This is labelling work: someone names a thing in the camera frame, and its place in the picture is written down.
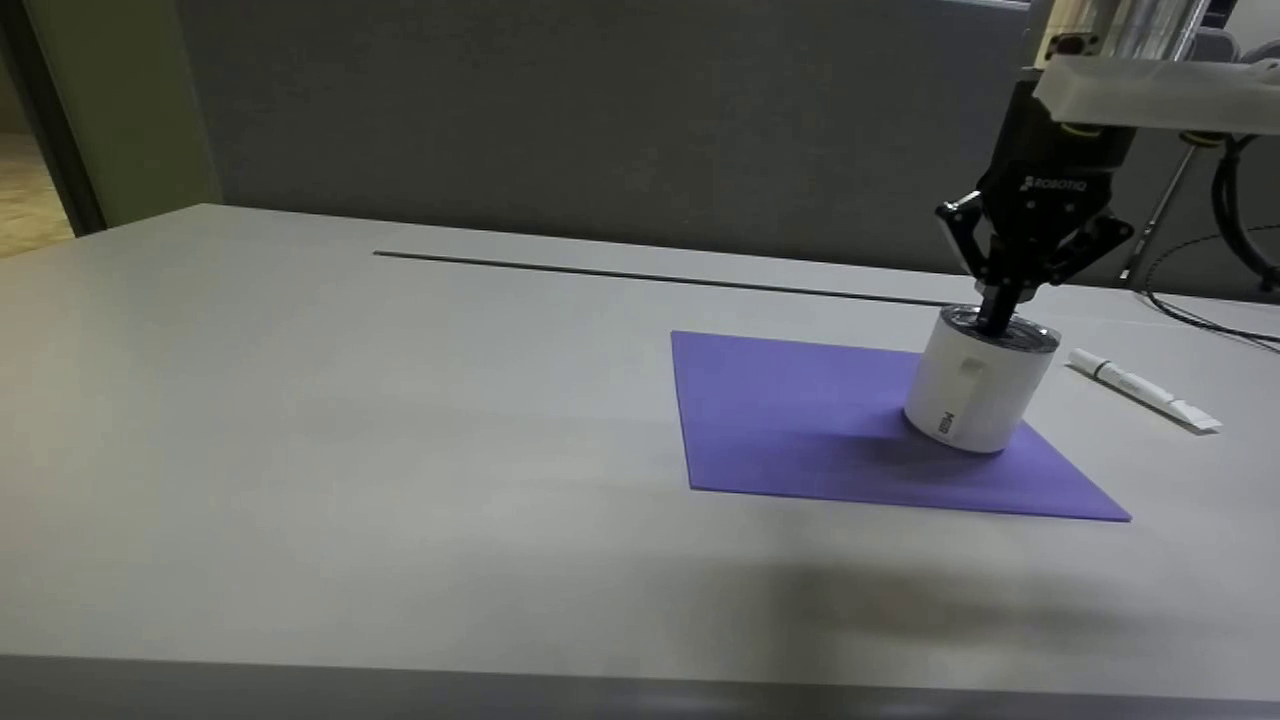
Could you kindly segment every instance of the purple paper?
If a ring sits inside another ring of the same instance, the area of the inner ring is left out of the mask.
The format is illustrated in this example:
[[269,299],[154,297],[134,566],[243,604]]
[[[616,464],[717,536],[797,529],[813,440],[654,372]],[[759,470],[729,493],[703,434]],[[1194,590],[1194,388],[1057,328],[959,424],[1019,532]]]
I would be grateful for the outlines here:
[[1129,524],[1029,424],[967,457],[904,420],[913,353],[672,334],[689,488]]

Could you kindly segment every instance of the white pen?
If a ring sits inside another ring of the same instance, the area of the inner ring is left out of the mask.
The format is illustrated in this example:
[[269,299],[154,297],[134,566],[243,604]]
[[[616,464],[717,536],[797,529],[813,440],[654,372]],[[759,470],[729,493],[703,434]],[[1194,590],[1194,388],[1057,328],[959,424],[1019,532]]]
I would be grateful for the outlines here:
[[1068,359],[1082,377],[1097,380],[1097,385],[1107,385],[1111,393],[1137,401],[1137,405],[1150,405],[1154,410],[1194,426],[1197,434],[1214,434],[1222,432],[1223,424],[1217,414],[1208,414],[1206,409],[1197,405],[1186,405],[1177,401],[1170,388],[1111,364],[1107,354],[1097,354],[1097,353],[1083,353],[1083,347],[1073,347],[1073,359]]

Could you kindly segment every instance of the floor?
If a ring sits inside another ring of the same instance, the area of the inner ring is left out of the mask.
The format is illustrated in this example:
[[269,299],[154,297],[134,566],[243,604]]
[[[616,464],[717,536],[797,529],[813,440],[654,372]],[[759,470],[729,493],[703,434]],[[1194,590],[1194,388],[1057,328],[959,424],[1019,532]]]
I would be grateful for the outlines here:
[[34,136],[0,132],[0,256],[74,238]]

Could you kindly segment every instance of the table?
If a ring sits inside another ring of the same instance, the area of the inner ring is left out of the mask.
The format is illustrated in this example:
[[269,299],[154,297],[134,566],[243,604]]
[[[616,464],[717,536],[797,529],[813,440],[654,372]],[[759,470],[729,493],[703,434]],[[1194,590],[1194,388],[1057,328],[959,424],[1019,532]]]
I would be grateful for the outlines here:
[[1053,366],[1029,420],[1121,529],[689,493],[676,328],[924,347],[936,317],[819,291],[974,297],[248,206],[5,258],[0,716],[202,690],[243,690],[235,716],[1280,716],[1273,353],[1107,286],[1034,302],[1223,420],[1202,440]]

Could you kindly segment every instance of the white cylinder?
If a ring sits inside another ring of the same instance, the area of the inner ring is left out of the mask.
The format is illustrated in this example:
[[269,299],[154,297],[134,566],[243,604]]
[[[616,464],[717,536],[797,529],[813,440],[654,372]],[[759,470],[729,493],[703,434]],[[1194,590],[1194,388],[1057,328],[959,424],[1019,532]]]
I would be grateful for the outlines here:
[[904,414],[934,440],[964,453],[1000,453],[1034,405],[1057,331],[1011,319],[979,334],[974,309],[944,309],[920,354]]

